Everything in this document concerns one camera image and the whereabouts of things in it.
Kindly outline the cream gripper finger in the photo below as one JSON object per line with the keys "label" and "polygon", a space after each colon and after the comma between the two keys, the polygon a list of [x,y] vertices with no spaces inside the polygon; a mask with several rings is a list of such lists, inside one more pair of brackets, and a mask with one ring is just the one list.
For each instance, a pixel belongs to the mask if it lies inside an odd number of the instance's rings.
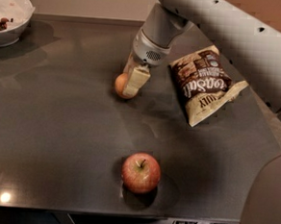
{"label": "cream gripper finger", "polygon": [[128,73],[130,71],[132,71],[134,69],[135,66],[138,65],[138,57],[131,52],[130,55],[128,56],[128,60],[127,63],[125,64],[124,68],[123,68],[123,72],[124,73]]}
{"label": "cream gripper finger", "polygon": [[128,71],[124,90],[121,92],[127,98],[133,98],[151,77],[149,67],[137,65]]}

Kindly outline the gray robot arm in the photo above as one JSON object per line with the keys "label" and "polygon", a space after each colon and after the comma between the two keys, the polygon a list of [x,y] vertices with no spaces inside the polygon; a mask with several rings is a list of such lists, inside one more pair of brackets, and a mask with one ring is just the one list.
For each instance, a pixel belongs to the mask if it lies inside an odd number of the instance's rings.
{"label": "gray robot arm", "polygon": [[[145,80],[134,67],[158,66],[174,39],[192,24],[234,64],[281,121],[281,33],[226,0],[159,0],[133,41],[122,93],[135,96]],[[281,224],[281,156],[255,178],[240,224]]]}

